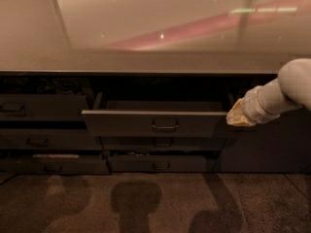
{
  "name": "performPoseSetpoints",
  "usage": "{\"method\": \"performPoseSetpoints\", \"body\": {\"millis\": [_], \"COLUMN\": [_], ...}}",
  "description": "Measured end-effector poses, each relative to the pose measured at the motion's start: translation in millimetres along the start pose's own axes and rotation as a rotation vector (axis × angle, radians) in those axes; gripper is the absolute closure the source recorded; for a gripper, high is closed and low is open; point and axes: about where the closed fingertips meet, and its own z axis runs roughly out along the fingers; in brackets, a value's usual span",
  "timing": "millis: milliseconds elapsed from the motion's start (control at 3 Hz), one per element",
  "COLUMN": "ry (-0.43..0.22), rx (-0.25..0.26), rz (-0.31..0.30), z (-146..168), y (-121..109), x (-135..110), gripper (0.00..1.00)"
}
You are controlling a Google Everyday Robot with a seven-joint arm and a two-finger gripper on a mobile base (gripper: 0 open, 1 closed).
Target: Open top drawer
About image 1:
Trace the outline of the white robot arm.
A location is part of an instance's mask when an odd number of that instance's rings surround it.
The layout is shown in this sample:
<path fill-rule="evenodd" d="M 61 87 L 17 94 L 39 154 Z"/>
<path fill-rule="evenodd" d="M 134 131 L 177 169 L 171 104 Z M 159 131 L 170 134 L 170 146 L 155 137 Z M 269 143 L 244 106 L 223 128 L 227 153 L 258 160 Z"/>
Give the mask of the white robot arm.
<path fill-rule="evenodd" d="M 228 112 L 226 123 L 266 124 L 283 113 L 301 108 L 311 111 L 311 60 L 306 58 L 288 62 L 272 82 L 248 90 Z"/>

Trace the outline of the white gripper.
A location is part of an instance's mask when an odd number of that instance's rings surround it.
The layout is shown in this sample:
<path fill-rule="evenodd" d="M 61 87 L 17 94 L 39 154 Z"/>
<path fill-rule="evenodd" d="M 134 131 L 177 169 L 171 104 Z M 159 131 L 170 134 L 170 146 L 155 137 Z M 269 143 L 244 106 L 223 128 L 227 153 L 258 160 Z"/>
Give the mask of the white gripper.
<path fill-rule="evenodd" d="M 226 115 L 226 123 L 236 127 L 251 127 L 265 124 L 282 113 L 301 109 L 302 106 L 290 99 L 281 89 L 277 79 L 258 85 L 238 99 Z"/>

